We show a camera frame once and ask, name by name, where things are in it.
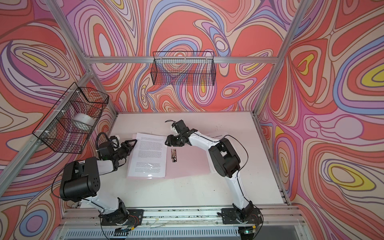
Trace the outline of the pink folder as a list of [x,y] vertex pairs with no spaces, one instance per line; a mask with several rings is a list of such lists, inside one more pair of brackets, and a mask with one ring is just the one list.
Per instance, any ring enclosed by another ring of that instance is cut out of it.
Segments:
[[[177,150],[176,163],[171,160],[171,149]],[[167,146],[166,176],[162,179],[207,175],[210,172],[206,151],[189,145],[184,147]]]

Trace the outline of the printed paper sheet top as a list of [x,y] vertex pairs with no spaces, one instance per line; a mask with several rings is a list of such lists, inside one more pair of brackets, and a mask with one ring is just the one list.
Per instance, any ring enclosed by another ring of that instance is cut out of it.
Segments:
[[166,137],[136,134],[137,144],[130,156],[128,178],[162,179],[166,176]]

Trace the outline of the printed paper sheet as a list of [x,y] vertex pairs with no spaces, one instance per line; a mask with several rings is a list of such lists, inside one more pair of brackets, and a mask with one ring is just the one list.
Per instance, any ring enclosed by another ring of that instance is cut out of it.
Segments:
[[228,134],[227,132],[214,132],[214,133],[207,134],[207,136],[212,139],[220,140],[227,134]]
[[137,144],[130,156],[128,178],[162,179],[166,176],[166,137],[136,134]]

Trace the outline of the printed paper sheet bottom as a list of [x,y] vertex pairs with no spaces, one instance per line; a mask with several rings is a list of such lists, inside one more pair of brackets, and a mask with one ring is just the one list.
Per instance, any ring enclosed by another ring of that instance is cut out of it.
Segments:
[[227,134],[228,134],[227,132],[214,132],[214,133],[207,134],[207,136],[212,139],[220,140]]

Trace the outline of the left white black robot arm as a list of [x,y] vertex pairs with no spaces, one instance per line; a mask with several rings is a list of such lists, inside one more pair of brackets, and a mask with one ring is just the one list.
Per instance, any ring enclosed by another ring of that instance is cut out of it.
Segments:
[[99,156],[80,162],[72,162],[64,168],[60,185],[60,198],[64,201],[82,202],[100,213],[103,223],[123,225],[129,219],[129,212],[120,198],[98,193],[100,176],[116,172],[120,160],[127,160],[137,140],[122,143],[108,140],[97,145]]

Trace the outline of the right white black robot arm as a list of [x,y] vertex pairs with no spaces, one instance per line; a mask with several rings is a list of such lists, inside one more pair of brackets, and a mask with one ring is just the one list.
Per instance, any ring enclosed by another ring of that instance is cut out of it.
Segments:
[[230,192],[232,193],[235,216],[231,219],[239,223],[246,221],[252,214],[254,205],[251,201],[247,200],[245,191],[242,189],[243,185],[240,179],[241,159],[227,138],[220,140],[213,139],[192,129],[184,134],[178,133],[167,136],[165,145],[168,147],[190,145],[209,153],[215,171],[226,179]]

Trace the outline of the metal folder clip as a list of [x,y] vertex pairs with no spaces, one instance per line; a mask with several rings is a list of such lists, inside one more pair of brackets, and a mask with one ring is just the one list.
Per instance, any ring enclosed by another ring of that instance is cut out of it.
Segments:
[[177,162],[177,150],[176,149],[171,149],[171,160],[173,163]]

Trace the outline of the white tape roll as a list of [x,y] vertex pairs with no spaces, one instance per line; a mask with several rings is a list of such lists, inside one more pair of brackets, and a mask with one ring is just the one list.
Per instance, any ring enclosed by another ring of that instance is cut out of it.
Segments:
[[77,129],[88,132],[92,130],[95,119],[89,115],[78,113],[72,118],[72,123]]

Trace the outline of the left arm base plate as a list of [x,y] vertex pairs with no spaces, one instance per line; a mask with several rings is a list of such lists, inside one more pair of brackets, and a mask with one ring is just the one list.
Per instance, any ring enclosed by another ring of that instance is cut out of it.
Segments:
[[142,209],[127,209],[116,210],[110,214],[99,214],[102,221],[102,226],[139,226],[142,224],[144,210]]

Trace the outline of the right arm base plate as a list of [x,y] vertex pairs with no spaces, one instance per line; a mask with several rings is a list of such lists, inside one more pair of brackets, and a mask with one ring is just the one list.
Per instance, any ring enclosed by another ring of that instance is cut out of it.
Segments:
[[263,222],[261,213],[259,213],[255,208],[250,210],[223,208],[217,213],[217,215],[222,218],[222,222],[225,225],[252,224],[258,226]]

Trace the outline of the aluminium mounting rail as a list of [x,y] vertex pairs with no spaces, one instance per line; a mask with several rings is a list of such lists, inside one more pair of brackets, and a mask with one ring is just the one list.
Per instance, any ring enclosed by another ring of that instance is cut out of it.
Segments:
[[[223,226],[217,215],[225,206],[153,207],[144,210],[141,227],[215,227]],[[306,221],[298,207],[288,205],[258,206],[264,217],[264,226],[305,225]],[[96,209],[80,208],[66,210],[60,226],[98,227],[99,212]]]

